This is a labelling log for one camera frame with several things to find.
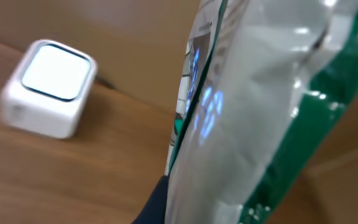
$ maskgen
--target wooden surface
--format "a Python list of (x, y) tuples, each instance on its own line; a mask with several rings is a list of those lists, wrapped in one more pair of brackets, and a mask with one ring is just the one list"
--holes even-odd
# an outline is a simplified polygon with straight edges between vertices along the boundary
[[(0, 44), (0, 91), (20, 57)], [(0, 123), (0, 223), (130, 223), (164, 172), (172, 122), (95, 85), (72, 139)]]

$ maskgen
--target digital display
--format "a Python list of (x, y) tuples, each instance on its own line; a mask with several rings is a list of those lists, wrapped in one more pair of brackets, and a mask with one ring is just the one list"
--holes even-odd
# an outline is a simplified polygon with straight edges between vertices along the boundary
[(22, 77), (31, 90), (64, 101), (76, 98), (91, 68), (89, 60), (54, 45), (42, 46)]

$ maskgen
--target green stripe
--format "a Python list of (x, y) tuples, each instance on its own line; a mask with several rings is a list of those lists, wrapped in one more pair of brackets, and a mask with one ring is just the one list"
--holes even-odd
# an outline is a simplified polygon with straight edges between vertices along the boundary
[(303, 96), (299, 115), (290, 125), (257, 188), (244, 204), (240, 223), (266, 221), (358, 92), (358, 14), (344, 48), (312, 79), (310, 90), (324, 93), (326, 98)]
[(215, 36), (214, 36), (214, 43), (213, 43), (211, 52), (209, 53), (208, 59), (207, 59), (207, 61), (205, 63), (205, 66), (203, 68), (203, 72), (201, 73), (200, 81), (198, 83), (198, 86), (197, 86), (196, 92), (194, 94), (193, 100), (190, 103), (188, 112), (187, 112), (186, 117), (185, 117), (184, 122), (183, 122), (182, 129), (179, 132), (177, 141), (175, 143), (175, 147), (172, 150), (168, 175), (171, 174), (173, 164), (175, 163), (175, 161), (177, 159), (177, 155), (178, 155), (178, 152), (179, 152), (179, 149), (180, 149), (180, 146), (181, 146), (181, 142), (185, 138), (186, 130), (189, 127), (190, 121), (191, 121), (191, 119), (192, 119), (192, 117), (193, 117), (193, 115), (194, 115), (194, 113), (196, 111), (196, 107), (197, 107), (197, 104), (198, 104), (198, 98), (200, 97), (200, 94), (201, 94), (201, 91), (203, 89), (206, 76), (208, 74), (209, 65), (210, 65), (211, 60), (212, 60), (212, 54), (213, 54), (214, 49), (215, 49), (216, 40), (218, 39), (219, 30), (221, 29), (223, 15), (224, 15), (224, 12), (226, 10), (226, 7), (227, 7), (227, 0), (223, 0), (222, 3), (221, 3), (221, 6), (219, 7), (219, 14), (218, 14), (219, 17), (218, 17), (218, 22), (216, 24), (216, 32), (215, 32)]

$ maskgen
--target white cube device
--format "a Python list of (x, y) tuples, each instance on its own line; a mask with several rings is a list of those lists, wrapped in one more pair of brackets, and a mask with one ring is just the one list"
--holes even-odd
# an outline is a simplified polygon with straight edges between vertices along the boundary
[(1, 119), (33, 133), (69, 138), (97, 69), (79, 50), (52, 40), (34, 42), (2, 90)]

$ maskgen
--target plastic wrapper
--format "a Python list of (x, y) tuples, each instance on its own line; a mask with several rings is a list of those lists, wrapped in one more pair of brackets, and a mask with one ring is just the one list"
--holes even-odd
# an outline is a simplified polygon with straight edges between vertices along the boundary
[(168, 147), (168, 159), (165, 174), (168, 174), (172, 149), (183, 125), (183, 118), (188, 111), (190, 102), (200, 83), (201, 72), (204, 69), (207, 56), (213, 45), (216, 24), (218, 21), (216, 15), (218, 14), (221, 2), (222, 0), (202, 0), (190, 32), (180, 81), (175, 121)]
[(358, 91), (358, 0), (223, 0), (213, 16), (166, 224), (266, 221)]

